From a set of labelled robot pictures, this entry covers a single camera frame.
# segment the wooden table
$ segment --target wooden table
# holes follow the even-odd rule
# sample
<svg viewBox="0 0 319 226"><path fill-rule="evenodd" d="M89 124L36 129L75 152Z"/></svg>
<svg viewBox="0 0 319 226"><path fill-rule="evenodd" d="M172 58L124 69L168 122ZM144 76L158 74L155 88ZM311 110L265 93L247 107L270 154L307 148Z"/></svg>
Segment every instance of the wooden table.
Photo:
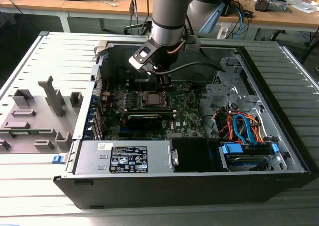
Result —
<svg viewBox="0 0 319 226"><path fill-rule="evenodd" d="M99 19L129 19L129 5L131 0L116 0L117 6L113 7L99 0L12 0L14 4L25 14L54 15L60 17L63 30L70 32L68 17L86 17ZM245 9L252 11L253 19L251 29L267 28L294 31L314 32L319 26L319 13L303 13L289 6L286 12L258 12L255 11L254 1L239 0ZM139 16L147 15L146 0L137 0ZM150 17L152 15L153 0L150 3ZM9 0L0 0L2 12L19 13ZM223 29L230 28L238 21L235 13L227 17L220 17L219 25Z"/></svg>

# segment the robotic arm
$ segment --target robotic arm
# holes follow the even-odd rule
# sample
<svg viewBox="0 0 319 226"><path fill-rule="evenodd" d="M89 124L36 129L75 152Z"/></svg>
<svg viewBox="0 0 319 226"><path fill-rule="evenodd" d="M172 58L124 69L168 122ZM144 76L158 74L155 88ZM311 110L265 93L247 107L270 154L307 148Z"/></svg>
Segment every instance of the robotic arm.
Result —
<svg viewBox="0 0 319 226"><path fill-rule="evenodd" d="M157 73L159 91L167 91L171 86L168 74L171 64L177 61L178 52L183 48L186 39L183 38L185 20L188 9L196 15L197 7L189 8L193 0L154 0L152 16L152 32L145 42L129 59L129 63L138 71L148 74ZM215 3L216 0L195 0L201 4Z"/></svg>

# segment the floor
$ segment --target floor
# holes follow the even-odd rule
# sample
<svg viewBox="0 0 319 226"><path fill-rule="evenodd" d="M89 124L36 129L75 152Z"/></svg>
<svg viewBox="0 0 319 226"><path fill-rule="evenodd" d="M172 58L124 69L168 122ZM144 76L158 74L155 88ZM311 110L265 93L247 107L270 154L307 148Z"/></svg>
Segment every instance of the floor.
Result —
<svg viewBox="0 0 319 226"><path fill-rule="evenodd" d="M6 19L14 17L16 24L8 22L4 24L4 17ZM20 14L9 16L9 14L3 14L0 16L0 21L3 25L0 29L0 86L2 86L38 36L38 31L62 32L62 26L60 20L53 16ZM100 30L98 19L70 18L70 28L72 32L78 33L123 34L124 27L129 25L127 20L106 19L104 22L107 32ZM211 34L203 37L216 38L218 30L217 27ZM264 30L265 36L269 33L269 30ZM301 57L305 49L304 42L306 40L298 32L288 31L280 34L277 41L279 44L287 46L297 59ZM319 48L316 48L304 63L305 68L316 81L319 81L319 75L315 73L318 62Z"/></svg>

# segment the blue latch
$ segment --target blue latch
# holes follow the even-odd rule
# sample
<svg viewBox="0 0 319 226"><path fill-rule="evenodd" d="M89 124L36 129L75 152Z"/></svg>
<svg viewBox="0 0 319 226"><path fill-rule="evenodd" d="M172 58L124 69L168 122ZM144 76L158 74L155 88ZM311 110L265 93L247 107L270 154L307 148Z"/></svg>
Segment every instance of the blue latch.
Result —
<svg viewBox="0 0 319 226"><path fill-rule="evenodd" d="M279 148L277 144L272 144L271 147L273 148L275 154L279 152Z"/></svg>
<svg viewBox="0 0 319 226"><path fill-rule="evenodd" d="M64 164L64 156L56 155L53 157L52 164Z"/></svg>
<svg viewBox="0 0 319 226"><path fill-rule="evenodd" d="M222 146L224 154L243 154L243 148L237 143L227 143Z"/></svg>

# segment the red wire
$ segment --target red wire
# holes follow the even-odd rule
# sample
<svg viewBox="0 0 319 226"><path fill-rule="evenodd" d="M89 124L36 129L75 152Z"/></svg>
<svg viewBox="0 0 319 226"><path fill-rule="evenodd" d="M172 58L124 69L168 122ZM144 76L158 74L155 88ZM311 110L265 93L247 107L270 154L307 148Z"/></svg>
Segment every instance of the red wire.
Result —
<svg viewBox="0 0 319 226"><path fill-rule="evenodd" d="M109 89L109 79L107 78L106 80L108 81L108 84L107 84L107 86L106 86L106 92L107 92L108 89Z"/></svg>

